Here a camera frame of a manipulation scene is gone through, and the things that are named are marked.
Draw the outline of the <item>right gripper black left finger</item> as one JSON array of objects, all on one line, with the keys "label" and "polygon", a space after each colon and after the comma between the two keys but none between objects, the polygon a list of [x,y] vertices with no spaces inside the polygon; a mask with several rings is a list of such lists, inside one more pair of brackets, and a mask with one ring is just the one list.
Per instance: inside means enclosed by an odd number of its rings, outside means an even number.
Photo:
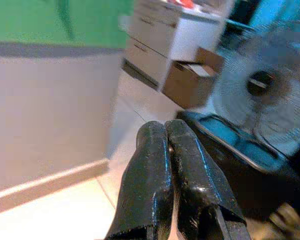
[{"label": "right gripper black left finger", "polygon": [[167,131],[163,124],[150,121],[138,130],[136,150],[122,175],[106,239],[168,239],[173,199]]}]

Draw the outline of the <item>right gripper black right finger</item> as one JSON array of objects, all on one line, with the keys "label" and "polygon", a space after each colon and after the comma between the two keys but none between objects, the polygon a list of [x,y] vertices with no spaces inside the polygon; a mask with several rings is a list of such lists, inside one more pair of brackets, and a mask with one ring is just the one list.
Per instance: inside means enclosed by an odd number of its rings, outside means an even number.
[{"label": "right gripper black right finger", "polygon": [[248,240],[243,213],[223,171],[183,120],[165,124],[169,145],[177,235],[181,240]]}]

